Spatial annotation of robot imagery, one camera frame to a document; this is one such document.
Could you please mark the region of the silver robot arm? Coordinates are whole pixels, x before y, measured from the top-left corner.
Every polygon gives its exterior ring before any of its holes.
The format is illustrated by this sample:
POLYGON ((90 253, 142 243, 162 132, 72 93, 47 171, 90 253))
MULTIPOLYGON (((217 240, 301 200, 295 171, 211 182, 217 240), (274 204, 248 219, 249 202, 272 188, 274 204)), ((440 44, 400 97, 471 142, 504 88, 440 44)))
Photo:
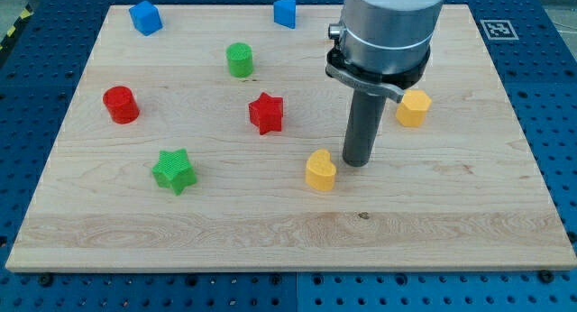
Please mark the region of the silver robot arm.
POLYGON ((368 96, 398 103, 423 76, 444 0, 343 0, 328 26, 325 73, 368 96))

